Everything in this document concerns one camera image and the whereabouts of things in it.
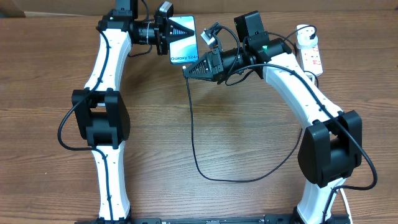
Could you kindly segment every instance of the white plug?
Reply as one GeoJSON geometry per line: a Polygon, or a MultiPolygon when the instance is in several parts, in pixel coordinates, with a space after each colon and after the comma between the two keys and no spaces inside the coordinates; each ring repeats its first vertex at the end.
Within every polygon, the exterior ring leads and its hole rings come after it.
{"type": "MultiPolygon", "coordinates": [[[[307,26],[301,24],[297,26],[297,29],[307,26]]],[[[310,40],[310,36],[315,32],[313,27],[307,27],[297,32],[297,48],[301,58],[301,66],[307,77],[313,79],[314,73],[316,76],[320,76],[323,73],[321,57],[318,48],[318,37],[315,36],[313,40],[310,40]]]]}
{"type": "MultiPolygon", "coordinates": [[[[307,26],[306,24],[298,25],[296,30],[307,26]]],[[[315,29],[313,27],[306,27],[304,29],[300,29],[297,31],[297,48],[298,49],[308,49],[314,47],[318,44],[318,37],[315,36],[311,39],[311,35],[315,33],[315,29]]]]}

